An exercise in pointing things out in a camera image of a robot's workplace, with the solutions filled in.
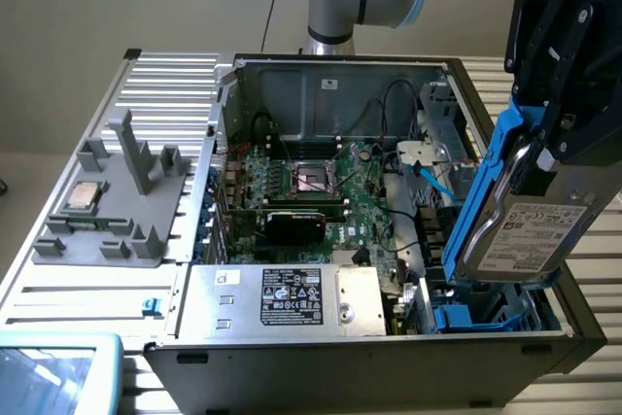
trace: power supply label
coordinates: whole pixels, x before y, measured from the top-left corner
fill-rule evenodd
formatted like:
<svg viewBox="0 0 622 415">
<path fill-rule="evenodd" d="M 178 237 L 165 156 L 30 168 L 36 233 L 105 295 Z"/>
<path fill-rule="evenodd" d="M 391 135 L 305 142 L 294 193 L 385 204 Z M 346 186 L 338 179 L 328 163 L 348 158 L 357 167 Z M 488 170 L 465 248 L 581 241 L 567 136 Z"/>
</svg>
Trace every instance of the power supply label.
<svg viewBox="0 0 622 415">
<path fill-rule="evenodd" d="M 585 206 L 514 204 L 478 269 L 538 273 L 586 210 Z"/>
<path fill-rule="evenodd" d="M 323 324 L 320 269 L 264 269 L 260 318 L 264 326 Z"/>
</svg>

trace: hard drive label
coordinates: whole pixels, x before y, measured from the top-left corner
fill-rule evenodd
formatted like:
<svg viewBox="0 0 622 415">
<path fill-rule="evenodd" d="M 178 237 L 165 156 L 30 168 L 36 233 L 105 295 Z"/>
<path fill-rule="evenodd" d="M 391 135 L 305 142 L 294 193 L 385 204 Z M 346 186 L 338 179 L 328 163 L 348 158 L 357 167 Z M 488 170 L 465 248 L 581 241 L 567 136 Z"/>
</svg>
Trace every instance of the hard drive label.
<svg viewBox="0 0 622 415">
<path fill-rule="evenodd" d="M 538 273 L 586 210 L 585 206 L 514 204 L 478 269 Z"/>
<path fill-rule="evenodd" d="M 320 269 L 264 269 L 260 318 L 264 326 L 323 324 Z"/>
</svg>

